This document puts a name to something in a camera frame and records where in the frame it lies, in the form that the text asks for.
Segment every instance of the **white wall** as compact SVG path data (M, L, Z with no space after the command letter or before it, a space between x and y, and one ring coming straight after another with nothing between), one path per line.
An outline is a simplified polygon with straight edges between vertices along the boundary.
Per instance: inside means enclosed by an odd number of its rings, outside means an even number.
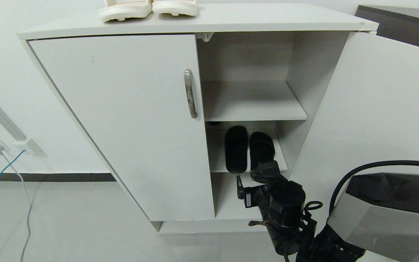
M211 2L211 0L200 0L200 2ZM231 2L249 2L249 0ZM306 2L351 15L355 13L359 3L419 7L419 0L307 0ZM17 164L21 172L108 172L59 105L15 35L18 31L102 6L101 0L0 0L0 106L47 154L46 158L23 156ZM0 138L8 145L13 142L13 138L1 126ZM4 165L5 162L0 157L0 169Z

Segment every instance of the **white sandal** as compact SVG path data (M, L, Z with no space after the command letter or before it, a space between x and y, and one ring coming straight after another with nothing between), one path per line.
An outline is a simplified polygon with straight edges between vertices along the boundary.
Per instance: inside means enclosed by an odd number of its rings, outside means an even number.
M155 0L153 2L153 13L195 16L196 12L195 0Z
M144 18L151 13L151 0L128 0L117 2L117 0L104 0L106 8L100 9L100 20L123 21L126 18Z

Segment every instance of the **black baseboard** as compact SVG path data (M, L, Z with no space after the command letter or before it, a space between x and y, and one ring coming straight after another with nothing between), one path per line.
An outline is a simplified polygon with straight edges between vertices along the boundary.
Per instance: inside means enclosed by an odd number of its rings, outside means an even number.
M25 182L114 182L111 173L79 173L79 174L21 174ZM0 181L20 181L17 174L4 173Z

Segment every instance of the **black slipper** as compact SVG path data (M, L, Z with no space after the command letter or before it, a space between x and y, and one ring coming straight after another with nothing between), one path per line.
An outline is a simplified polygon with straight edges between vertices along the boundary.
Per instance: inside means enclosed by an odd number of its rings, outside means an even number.
M256 169L259 163L274 160L274 143L265 133L255 132L250 136L250 170Z
M231 173L247 170L248 133L243 126L231 127L224 137L226 168Z

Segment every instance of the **cabinet door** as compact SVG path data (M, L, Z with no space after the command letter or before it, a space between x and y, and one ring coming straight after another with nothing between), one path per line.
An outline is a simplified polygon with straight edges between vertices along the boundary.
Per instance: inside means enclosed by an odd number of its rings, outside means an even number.
M291 179L308 200L324 201L325 222L339 180L357 166L419 160L419 48L368 33L351 33ZM377 171L419 173L419 167Z
M30 45L151 221L214 218L193 35L63 38ZM196 118L188 106L186 69L193 72Z

